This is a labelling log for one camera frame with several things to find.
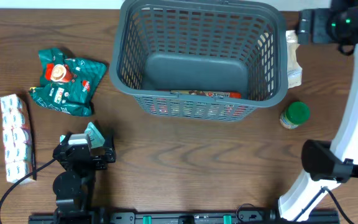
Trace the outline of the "white paper pouch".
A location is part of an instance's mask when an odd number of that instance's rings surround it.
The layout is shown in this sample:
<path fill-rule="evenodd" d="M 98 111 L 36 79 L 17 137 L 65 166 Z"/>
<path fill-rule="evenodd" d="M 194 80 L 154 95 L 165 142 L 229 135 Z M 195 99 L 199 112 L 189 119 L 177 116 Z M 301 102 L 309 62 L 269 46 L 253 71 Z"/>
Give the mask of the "white paper pouch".
<path fill-rule="evenodd" d="M 286 40 L 288 88 L 294 88 L 301 85 L 303 71 L 296 57 L 296 50 L 300 45 L 295 30 L 286 31 Z"/>

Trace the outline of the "green lid jar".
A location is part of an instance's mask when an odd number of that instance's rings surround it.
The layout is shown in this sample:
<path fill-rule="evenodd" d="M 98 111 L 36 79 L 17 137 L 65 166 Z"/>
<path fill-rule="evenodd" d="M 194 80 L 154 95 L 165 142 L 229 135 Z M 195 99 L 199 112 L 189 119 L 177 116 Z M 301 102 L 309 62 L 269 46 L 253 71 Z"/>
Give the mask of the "green lid jar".
<path fill-rule="evenodd" d="M 280 123 L 284 128 L 295 129 L 310 118 L 309 107 L 301 101 L 290 104 L 280 115 Z"/>

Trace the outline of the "orange pasta pack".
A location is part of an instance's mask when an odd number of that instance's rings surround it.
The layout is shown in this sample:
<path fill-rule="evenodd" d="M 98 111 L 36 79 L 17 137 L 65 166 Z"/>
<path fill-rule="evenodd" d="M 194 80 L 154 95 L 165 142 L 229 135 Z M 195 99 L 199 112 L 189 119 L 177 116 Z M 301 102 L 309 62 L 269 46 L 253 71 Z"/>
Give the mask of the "orange pasta pack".
<path fill-rule="evenodd" d="M 201 90 L 170 90 L 174 95 L 196 95 L 207 96 L 210 98 L 236 98 L 241 99 L 242 95 L 238 92 L 227 91 L 201 91 Z M 245 106 L 223 105 L 212 103 L 210 106 L 204 102 L 181 101 L 181 100 L 166 100 L 157 98 L 157 106 L 155 106 L 151 99 L 145 100 L 147 109 L 152 114 L 182 116 L 185 118 L 196 119 L 218 119 L 233 120 L 232 117 L 239 117 L 245 112 Z"/>

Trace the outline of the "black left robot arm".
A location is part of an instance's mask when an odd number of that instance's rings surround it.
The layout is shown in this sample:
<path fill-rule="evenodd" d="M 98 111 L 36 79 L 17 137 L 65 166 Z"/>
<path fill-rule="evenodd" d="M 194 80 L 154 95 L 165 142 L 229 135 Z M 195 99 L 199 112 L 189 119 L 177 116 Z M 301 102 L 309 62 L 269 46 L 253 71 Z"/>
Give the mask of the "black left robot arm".
<path fill-rule="evenodd" d="M 91 201 L 96 171 L 106 170 L 116 161 L 113 137 L 106 137 L 100 149 L 104 152 L 93 156 L 87 134 L 68 133 L 53 150 L 53 158 L 65 170 L 53 182 L 57 205 L 54 223 L 109 223 L 110 217 L 105 209 L 93 208 Z"/>

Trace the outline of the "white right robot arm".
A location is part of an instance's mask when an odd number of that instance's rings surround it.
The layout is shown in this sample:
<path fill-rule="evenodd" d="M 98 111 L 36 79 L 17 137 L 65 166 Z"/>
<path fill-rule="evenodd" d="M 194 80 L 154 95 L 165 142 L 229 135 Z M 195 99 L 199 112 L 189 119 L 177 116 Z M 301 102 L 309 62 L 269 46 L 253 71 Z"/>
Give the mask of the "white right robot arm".
<path fill-rule="evenodd" d="M 326 195 L 358 178 L 358 1 L 333 1 L 329 8 L 300 11 L 296 34 L 299 44 L 337 44 L 341 54 L 354 58 L 351 89 L 335 138 L 304 143 L 303 169 L 278 200 L 283 221 L 312 223 L 312 211 Z"/>

